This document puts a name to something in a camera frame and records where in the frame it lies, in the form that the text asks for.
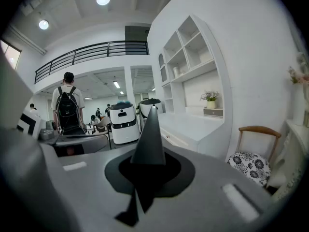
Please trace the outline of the white ornate cabinet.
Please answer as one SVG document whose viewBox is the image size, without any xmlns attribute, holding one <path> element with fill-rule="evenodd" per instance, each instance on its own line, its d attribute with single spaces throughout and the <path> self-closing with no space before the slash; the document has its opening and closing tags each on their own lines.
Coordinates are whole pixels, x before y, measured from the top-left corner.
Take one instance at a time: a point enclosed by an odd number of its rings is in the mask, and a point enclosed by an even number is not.
<svg viewBox="0 0 309 232">
<path fill-rule="evenodd" d="M 309 128 L 286 120 L 287 135 L 282 150 L 272 162 L 272 172 L 267 183 L 275 188 L 274 201 L 282 200 L 296 190 L 309 162 Z"/>
</svg>

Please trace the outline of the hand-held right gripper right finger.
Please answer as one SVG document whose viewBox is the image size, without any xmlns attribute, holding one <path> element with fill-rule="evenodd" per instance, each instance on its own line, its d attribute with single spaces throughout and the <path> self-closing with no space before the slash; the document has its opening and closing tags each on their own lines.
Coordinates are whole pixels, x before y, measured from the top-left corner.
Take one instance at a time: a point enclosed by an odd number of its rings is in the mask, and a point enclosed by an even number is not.
<svg viewBox="0 0 309 232">
<path fill-rule="evenodd" d="M 247 225 L 246 209 L 230 202 L 222 189 L 233 185 L 261 215 L 273 204 L 270 195 L 221 159 L 187 149 L 173 149 L 188 158 L 193 182 L 173 198 L 158 198 L 144 216 L 144 232 L 228 232 Z"/>
</svg>

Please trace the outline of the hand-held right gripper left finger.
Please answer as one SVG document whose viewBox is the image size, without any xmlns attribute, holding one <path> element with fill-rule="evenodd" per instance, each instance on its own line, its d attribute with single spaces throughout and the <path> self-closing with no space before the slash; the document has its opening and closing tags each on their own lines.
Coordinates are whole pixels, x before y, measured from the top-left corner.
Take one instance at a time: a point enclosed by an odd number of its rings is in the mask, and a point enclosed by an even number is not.
<svg viewBox="0 0 309 232">
<path fill-rule="evenodd" d="M 72 232 L 134 231 L 114 218 L 130 197 L 116 193 L 106 180 L 102 153 L 59 158 L 49 145 L 43 145 L 42 151 Z"/>
</svg>

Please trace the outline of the white desk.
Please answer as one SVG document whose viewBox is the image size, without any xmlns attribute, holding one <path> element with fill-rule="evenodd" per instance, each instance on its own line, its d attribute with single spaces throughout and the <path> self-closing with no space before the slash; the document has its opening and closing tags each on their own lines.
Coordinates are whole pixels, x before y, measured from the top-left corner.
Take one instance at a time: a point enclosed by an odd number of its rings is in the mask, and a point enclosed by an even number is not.
<svg viewBox="0 0 309 232">
<path fill-rule="evenodd" d="M 225 160 L 232 119 L 188 113 L 158 115 L 161 135 L 175 146 Z"/>
</svg>

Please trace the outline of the window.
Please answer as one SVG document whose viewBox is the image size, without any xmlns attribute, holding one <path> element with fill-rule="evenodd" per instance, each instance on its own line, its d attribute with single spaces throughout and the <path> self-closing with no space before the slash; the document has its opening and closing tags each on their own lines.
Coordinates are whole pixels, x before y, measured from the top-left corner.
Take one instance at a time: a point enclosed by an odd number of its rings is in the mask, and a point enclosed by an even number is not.
<svg viewBox="0 0 309 232">
<path fill-rule="evenodd" d="M 11 44 L 7 43 L 4 40 L 0 40 L 0 45 L 2 48 L 2 51 L 10 63 L 11 67 L 16 70 L 20 55 L 21 55 L 21 50 L 17 49 L 16 47 L 12 46 Z"/>
</svg>

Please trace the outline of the beige chair with black legs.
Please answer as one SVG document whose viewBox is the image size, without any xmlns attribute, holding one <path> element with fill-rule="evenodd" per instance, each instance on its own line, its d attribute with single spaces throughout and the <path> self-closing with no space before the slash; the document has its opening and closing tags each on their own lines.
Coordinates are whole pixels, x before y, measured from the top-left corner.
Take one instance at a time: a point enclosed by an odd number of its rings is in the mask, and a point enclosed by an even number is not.
<svg viewBox="0 0 309 232">
<path fill-rule="evenodd" d="M 108 116 L 105 116 L 98 124 L 97 129 L 99 134 L 109 133 L 110 119 Z"/>
</svg>

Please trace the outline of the pink flowers in white vase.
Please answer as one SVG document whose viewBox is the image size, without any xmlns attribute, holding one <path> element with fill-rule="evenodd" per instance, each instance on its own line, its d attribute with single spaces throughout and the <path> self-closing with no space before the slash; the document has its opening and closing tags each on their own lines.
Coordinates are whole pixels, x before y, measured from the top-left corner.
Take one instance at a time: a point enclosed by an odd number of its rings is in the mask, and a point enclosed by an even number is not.
<svg viewBox="0 0 309 232">
<path fill-rule="evenodd" d="M 306 109 L 306 89 L 309 87 L 309 74 L 297 72 L 291 66 L 288 68 L 292 82 L 293 123 L 303 126 Z"/>
</svg>

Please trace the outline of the pink flowers in cream pot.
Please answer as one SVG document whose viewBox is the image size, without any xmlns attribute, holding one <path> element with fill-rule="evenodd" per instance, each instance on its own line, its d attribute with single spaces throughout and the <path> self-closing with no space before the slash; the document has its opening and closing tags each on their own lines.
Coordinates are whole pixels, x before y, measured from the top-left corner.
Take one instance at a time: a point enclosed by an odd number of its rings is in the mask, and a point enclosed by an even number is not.
<svg viewBox="0 0 309 232">
<path fill-rule="evenodd" d="M 216 100 L 219 97 L 219 92 L 217 91 L 204 91 L 201 94 L 200 100 L 207 101 L 207 109 L 215 109 L 216 108 Z"/>
</svg>

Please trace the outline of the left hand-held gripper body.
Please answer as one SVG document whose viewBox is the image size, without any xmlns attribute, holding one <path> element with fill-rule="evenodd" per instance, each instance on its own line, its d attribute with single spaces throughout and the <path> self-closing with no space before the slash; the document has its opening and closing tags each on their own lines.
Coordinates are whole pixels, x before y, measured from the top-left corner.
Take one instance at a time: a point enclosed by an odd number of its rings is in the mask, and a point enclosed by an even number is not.
<svg viewBox="0 0 309 232">
<path fill-rule="evenodd" d="M 18 121 L 17 129 L 32 136 L 39 143 L 52 146 L 58 157 L 84 154 L 81 138 L 77 135 L 56 135 L 53 129 L 46 129 L 44 123 L 45 120 L 29 111 L 24 111 Z"/>
</svg>

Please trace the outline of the black metal railing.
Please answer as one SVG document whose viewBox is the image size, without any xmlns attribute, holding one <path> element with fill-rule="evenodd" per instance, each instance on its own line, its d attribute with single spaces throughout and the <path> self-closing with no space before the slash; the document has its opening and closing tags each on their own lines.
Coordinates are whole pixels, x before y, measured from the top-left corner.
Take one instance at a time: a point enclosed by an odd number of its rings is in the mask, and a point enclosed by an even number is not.
<svg viewBox="0 0 309 232">
<path fill-rule="evenodd" d="M 35 71 L 34 83 L 37 83 L 51 74 L 78 63 L 126 55 L 149 55 L 146 41 L 109 41 L 95 43 L 77 48 L 42 65 Z"/>
</svg>

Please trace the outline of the black backpack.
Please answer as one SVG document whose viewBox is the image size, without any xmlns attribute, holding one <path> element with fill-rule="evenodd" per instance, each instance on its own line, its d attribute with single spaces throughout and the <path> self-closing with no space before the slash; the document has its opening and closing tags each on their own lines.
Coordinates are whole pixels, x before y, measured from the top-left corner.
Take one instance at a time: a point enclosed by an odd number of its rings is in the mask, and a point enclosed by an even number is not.
<svg viewBox="0 0 309 232">
<path fill-rule="evenodd" d="M 57 127 L 60 135 L 70 135 L 82 130 L 80 112 L 74 97 L 76 87 L 70 92 L 63 92 L 62 87 L 57 88 L 59 97 L 56 101 Z"/>
</svg>

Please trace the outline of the small white drawer box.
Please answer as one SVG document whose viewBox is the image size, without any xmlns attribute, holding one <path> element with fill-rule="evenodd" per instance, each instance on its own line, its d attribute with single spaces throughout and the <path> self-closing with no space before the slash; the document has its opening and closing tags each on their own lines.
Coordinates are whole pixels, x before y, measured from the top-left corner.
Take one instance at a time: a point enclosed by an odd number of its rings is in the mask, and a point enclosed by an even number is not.
<svg viewBox="0 0 309 232">
<path fill-rule="evenodd" d="M 220 109 L 204 108 L 203 109 L 203 115 L 205 115 L 205 116 L 223 117 L 224 116 L 224 111 L 221 108 Z"/>
</svg>

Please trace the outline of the white shelf unit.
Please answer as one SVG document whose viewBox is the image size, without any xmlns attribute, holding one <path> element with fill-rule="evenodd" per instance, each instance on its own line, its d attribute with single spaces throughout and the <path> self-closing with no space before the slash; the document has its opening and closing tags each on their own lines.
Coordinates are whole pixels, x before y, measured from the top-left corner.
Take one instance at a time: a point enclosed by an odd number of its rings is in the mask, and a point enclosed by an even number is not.
<svg viewBox="0 0 309 232">
<path fill-rule="evenodd" d="M 207 101 L 204 91 L 217 91 L 216 109 L 224 116 L 231 108 L 229 78 L 221 49 L 208 25 L 196 15 L 189 15 L 164 45 L 165 67 L 160 68 L 165 110 L 204 116 Z M 180 75 L 174 78 L 173 68 Z"/>
</svg>

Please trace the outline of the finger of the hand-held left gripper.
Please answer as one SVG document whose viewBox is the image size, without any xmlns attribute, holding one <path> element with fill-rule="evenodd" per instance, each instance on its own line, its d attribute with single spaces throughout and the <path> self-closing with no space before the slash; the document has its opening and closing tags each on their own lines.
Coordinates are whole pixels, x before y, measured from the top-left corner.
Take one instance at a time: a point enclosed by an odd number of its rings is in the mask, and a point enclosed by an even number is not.
<svg viewBox="0 0 309 232">
<path fill-rule="evenodd" d="M 90 136 L 84 141 L 84 153 L 92 154 L 109 150 L 109 140 L 105 135 Z"/>
</svg>

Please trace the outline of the white and black service robot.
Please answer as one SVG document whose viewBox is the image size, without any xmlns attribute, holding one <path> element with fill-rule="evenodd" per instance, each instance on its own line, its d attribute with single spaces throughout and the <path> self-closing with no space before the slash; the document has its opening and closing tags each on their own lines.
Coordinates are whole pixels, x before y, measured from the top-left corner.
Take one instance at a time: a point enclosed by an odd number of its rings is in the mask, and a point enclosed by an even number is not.
<svg viewBox="0 0 309 232">
<path fill-rule="evenodd" d="M 140 130 L 133 104 L 114 104 L 110 107 L 110 122 L 113 141 L 116 145 L 134 142 Z"/>
<path fill-rule="evenodd" d="M 158 114 L 163 113 L 162 103 L 159 99 L 151 98 L 147 100 L 142 100 L 139 103 L 139 116 L 140 116 L 140 130 L 141 131 L 143 130 L 147 116 L 153 106 L 156 107 Z"/>
</svg>

